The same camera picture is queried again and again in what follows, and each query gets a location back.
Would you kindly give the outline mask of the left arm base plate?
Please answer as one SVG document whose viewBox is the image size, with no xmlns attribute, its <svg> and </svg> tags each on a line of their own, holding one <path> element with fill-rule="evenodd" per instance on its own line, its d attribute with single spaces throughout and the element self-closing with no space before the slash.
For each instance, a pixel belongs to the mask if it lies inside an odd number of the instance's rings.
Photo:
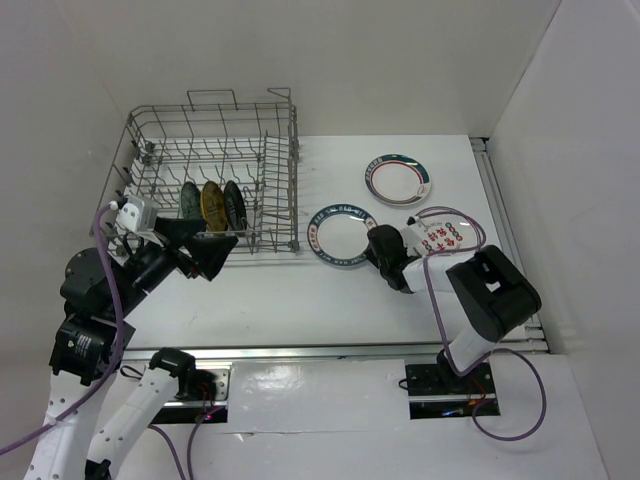
<svg viewBox="0 0 640 480">
<path fill-rule="evenodd" d="M 118 410 L 125 425 L 190 424 L 226 419 L 230 371 L 202 369 L 192 358 L 152 360 Z"/>
</svg>

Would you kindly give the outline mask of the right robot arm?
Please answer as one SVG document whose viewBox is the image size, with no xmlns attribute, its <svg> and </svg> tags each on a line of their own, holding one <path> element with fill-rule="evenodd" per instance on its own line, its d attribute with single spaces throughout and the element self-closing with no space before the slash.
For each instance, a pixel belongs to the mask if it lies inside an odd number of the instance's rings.
<svg viewBox="0 0 640 480">
<path fill-rule="evenodd" d="M 446 329 L 438 291 L 454 293 L 467 318 L 454 339 L 443 338 L 433 364 L 409 368 L 400 386 L 412 395 L 471 393 L 498 344 L 542 307 L 537 290 L 495 245 L 442 270 L 442 255 L 410 255 L 400 231 L 390 225 L 373 228 L 367 238 L 366 259 L 391 289 L 426 293 L 441 334 Z"/>
</svg>

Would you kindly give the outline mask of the black round plate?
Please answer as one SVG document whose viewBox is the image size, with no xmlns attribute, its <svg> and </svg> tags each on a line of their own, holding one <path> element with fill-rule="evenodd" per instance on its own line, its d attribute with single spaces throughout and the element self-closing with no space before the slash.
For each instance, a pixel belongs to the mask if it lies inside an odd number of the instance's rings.
<svg viewBox="0 0 640 480">
<path fill-rule="evenodd" d="M 248 218 L 241 190 L 234 181 L 229 180 L 225 184 L 223 195 L 229 229 L 240 236 L 244 236 L 248 227 Z"/>
</svg>

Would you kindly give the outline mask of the yellow patterned plate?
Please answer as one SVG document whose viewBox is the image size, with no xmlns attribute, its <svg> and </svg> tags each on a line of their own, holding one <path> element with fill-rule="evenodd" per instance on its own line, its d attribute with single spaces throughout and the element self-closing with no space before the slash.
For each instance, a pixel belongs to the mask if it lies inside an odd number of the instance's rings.
<svg viewBox="0 0 640 480">
<path fill-rule="evenodd" d="M 203 219 L 211 232 L 223 232 L 228 228 L 224 194 L 214 181 L 207 181 L 200 195 L 200 207 Z"/>
</svg>

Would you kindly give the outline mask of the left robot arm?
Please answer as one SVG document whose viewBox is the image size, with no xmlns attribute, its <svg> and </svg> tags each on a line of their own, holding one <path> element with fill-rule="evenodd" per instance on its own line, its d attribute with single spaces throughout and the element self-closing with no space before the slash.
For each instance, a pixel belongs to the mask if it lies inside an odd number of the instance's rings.
<svg viewBox="0 0 640 480">
<path fill-rule="evenodd" d="M 95 247 L 67 264 L 61 287 L 66 318 L 55 335 L 48 406 L 26 478 L 113 479 L 166 402 L 213 406 L 216 377 L 198 369 L 192 355 L 163 347 L 116 413 L 97 424 L 135 332 L 126 316 L 174 270 L 213 280 L 238 242 L 225 234 L 201 235 L 201 221 L 159 224 L 167 240 L 142 243 L 124 264 L 109 255 L 100 232 Z"/>
</svg>

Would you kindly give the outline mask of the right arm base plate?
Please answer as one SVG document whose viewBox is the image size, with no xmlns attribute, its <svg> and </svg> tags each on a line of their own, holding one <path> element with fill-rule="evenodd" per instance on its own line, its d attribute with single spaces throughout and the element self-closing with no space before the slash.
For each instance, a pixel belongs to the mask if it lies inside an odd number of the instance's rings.
<svg viewBox="0 0 640 480">
<path fill-rule="evenodd" d="M 466 377 L 449 376 L 436 364 L 407 364 L 398 387 L 408 394 L 411 420 L 499 416 L 492 370 L 483 363 Z"/>
</svg>

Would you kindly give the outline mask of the blue white patterned plate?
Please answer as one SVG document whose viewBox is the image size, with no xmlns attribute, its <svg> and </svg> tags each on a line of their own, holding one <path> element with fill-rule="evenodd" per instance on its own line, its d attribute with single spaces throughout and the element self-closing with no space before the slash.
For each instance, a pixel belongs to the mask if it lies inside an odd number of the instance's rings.
<svg viewBox="0 0 640 480">
<path fill-rule="evenodd" d="M 202 220 L 201 191 L 191 182 L 185 182 L 180 190 L 179 212 L 182 219 Z"/>
</svg>

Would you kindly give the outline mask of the white plate teal lettered rim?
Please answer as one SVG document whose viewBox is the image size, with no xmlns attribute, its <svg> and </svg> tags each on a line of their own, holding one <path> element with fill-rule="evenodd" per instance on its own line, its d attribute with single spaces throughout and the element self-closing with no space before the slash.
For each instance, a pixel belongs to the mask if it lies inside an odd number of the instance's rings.
<svg viewBox="0 0 640 480">
<path fill-rule="evenodd" d="M 368 232 L 378 224 L 364 208 L 337 203 L 321 208 L 309 220 L 307 241 L 321 261 L 339 268 L 366 261 Z"/>
</svg>

